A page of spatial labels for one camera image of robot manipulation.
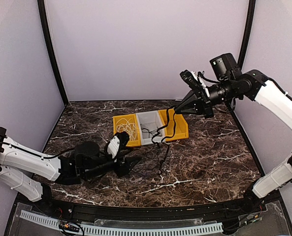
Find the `yellow bin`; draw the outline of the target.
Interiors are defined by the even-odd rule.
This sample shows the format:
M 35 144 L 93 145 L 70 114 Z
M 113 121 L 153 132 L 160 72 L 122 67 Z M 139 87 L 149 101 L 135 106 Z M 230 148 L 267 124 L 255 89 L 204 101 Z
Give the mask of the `yellow bin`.
M 136 114 L 113 116 L 113 133 L 126 131 L 130 140 L 128 141 L 128 147 L 141 146 L 140 130 Z
M 160 118 L 163 125 L 167 125 L 164 128 L 166 137 L 163 142 L 170 142 L 175 140 L 187 139 L 189 138 L 189 129 L 186 120 L 181 114 L 174 114 L 173 109 L 169 109 L 169 122 L 167 122 L 167 113 L 166 110 L 158 110 Z

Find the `white bin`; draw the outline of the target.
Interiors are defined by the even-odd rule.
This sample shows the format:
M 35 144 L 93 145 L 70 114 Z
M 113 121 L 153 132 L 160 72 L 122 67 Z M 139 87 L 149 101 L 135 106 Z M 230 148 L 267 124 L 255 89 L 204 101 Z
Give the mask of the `white bin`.
M 159 112 L 136 113 L 136 118 L 140 130 L 141 145 L 153 144 L 152 137 L 157 133 L 157 129 L 163 126 Z

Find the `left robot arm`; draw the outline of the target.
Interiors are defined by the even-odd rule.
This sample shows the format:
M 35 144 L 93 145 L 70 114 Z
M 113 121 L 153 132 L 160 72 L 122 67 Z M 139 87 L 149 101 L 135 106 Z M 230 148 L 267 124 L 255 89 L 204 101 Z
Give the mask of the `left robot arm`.
M 58 204 L 51 199 L 50 187 L 31 179 L 24 171 L 61 185 L 80 184 L 109 171 L 123 177 L 141 160 L 140 156 L 127 156 L 132 152 L 127 146 L 129 139 L 127 132 L 117 132 L 104 150 L 100 150 L 96 142 L 87 141 L 49 155 L 21 145 L 0 127 L 0 181 L 31 202 L 38 202 L 45 213 L 54 214 Z

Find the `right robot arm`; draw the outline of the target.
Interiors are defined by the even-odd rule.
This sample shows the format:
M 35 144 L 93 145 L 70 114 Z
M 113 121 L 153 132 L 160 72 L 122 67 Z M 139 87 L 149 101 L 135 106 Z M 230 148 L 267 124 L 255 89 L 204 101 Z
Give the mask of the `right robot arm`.
M 210 86 L 204 83 L 202 72 L 184 70 L 180 73 L 180 78 L 189 86 L 190 91 L 175 107 L 177 114 L 211 118 L 215 106 L 247 98 L 268 111 L 292 132 L 292 97 L 275 80 L 257 69 L 242 72 L 231 53 L 211 59 L 210 64 L 217 79 Z M 290 182 L 292 151 L 280 164 L 250 186 L 244 194 L 245 198 L 239 203 L 240 210 L 243 213 L 252 212 L 259 200 Z

